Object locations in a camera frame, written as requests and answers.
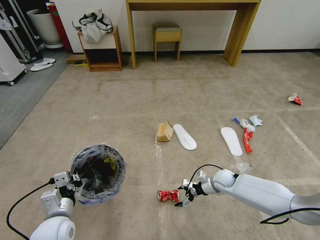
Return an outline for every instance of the stool cushion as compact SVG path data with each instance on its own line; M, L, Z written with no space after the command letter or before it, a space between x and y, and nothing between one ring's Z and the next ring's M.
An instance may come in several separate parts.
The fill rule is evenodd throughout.
M176 24L156 23L156 24L154 24L154 28L158 32L181 31L181 28Z

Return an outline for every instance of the black cable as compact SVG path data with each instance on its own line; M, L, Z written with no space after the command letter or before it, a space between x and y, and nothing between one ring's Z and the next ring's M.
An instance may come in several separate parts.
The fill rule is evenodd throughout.
M193 173L193 175L192 175L192 177L191 177L191 179L190 179L190 181L189 181L189 183L188 183L188 185L187 185L187 189L188 189L188 187L189 187L189 185L190 185L190 183L191 183L194 175L196 175L197 171L198 171L200 168L205 167L205 166L213 166L213 167L217 167L217 168L220 168L221 170L223 170L223 168L221 168L221 167L219 167L219 166L217 166L217 165L213 165L213 164L205 164L205 165L202 165L202 166L198 167L197 170L194 171L194 173Z
M279 213L277 215L269 217L269 218L261 221L260 224L274 224L274 225L283 224L283 223L286 223L287 221L289 221L289 218L283 220L282 222L269 222L269 221L273 220L275 218L278 218L278 217L282 217L282 216L287 215L287 214L291 214L291 213L295 213L295 212L301 212L301 211L320 211L320 208L297 208L297 209L294 209L294 210L290 210L290 211L287 211L287 212Z
M11 214L12 210L15 208L15 206L17 206L23 199L25 199L26 197L28 197L28 196L31 195L32 193L38 191L39 189L41 189L41 188L43 188L43 187L45 187L45 186L47 186L47 185L49 185L49 184L52 184L52 180L50 180L50 181L47 182L46 184L43 184L42 186L36 188L35 190L29 192L29 193L28 193L27 195L25 195L24 197L20 198L20 199L10 208L10 210L9 210L9 212L8 212L8 214L7 214L7 225L8 225L8 227L9 227L12 231L14 231L16 234L20 235L21 237L23 237L23 238L26 239L26 240L29 240L29 238L28 238L26 235L24 235L23 233L21 233L20 231L18 231L16 228L14 228L14 227L10 224L10 221L9 221L10 214Z

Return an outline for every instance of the gray carpet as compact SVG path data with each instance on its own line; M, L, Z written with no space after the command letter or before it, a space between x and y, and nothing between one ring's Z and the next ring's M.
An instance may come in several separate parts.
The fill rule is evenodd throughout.
M67 66L69 54L64 51L44 50L41 54L43 57L56 59L52 67L31 72L29 69L33 63L26 64L28 73L22 73L14 86L9 86L6 82L0 83L0 149Z

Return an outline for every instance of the wooden stool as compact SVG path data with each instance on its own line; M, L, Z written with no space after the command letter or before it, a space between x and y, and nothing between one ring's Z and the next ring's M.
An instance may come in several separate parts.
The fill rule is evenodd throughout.
M155 24L153 26L153 56L157 61L157 42L176 42L177 60L180 59L181 28L178 25Z

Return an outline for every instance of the cardboard box piece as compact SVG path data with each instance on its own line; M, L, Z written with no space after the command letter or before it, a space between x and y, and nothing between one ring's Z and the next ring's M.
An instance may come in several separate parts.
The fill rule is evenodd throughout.
M160 123L157 131L157 139L159 142L170 141L173 135L173 128L169 122Z

